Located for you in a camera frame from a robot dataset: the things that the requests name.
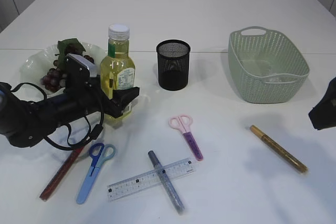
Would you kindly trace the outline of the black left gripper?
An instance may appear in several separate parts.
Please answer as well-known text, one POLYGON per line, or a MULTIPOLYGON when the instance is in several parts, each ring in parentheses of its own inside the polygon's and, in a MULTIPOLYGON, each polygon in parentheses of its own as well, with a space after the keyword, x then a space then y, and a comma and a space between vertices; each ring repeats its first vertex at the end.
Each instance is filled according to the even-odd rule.
POLYGON ((100 78, 70 77, 62 94, 56 96, 56 125, 61 127, 95 112, 119 118, 131 112, 140 88, 113 90, 109 99, 100 88, 100 78))

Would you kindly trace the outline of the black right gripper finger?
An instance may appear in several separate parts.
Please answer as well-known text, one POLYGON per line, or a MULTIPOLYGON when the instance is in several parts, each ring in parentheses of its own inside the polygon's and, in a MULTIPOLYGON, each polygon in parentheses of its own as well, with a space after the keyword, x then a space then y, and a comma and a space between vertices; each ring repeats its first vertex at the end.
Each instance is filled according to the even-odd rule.
POLYGON ((308 116, 316 130, 335 127, 335 78, 329 82, 323 98, 308 116))

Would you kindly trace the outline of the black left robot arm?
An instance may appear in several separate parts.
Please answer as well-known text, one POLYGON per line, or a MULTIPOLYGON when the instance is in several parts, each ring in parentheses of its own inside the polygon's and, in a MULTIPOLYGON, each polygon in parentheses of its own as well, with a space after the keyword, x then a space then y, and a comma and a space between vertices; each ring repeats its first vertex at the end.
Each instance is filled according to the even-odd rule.
POLYGON ((33 147, 46 140, 53 147, 72 151, 84 147, 98 138, 103 130, 105 115, 118 118, 125 107, 139 96, 138 87, 126 90, 115 90, 109 99, 100 88, 100 78, 83 80, 69 79, 63 93, 47 97, 42 88, 34 85, 43 95, 38 102, 20 100, 14 95, 22 87, 18 84, 1 83, 1 135, 5 136, 12 146, 19 148, 33 147), (85 137, 75 144, 61 146, 49 138, 57 128, 66 126, 80 118, 100 113, 100 121, 89 127, 85 137))

